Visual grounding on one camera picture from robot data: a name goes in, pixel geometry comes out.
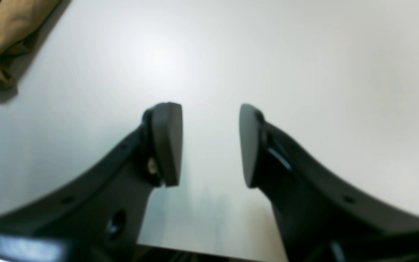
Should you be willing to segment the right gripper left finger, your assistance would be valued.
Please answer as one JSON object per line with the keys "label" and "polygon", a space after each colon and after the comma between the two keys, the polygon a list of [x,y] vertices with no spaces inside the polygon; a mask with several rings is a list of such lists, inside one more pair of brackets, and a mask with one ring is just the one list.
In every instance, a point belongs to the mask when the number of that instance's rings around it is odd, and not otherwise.
{"label": "right gripper left finger", "polygon": [[0,217],[0,261],[130,262],[153,189],[181,176],[183,112],[158,103],[103,159]]}

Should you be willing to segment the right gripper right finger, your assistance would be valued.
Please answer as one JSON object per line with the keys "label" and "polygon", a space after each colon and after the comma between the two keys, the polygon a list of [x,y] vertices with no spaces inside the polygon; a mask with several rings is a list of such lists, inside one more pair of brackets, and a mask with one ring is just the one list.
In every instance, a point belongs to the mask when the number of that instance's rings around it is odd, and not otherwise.
{"label": "right gripper right finger", "polygon": [[239,134],[246,186],[269,200],[290,262],[419,262],[419,216],[339,178],[247,103]]}

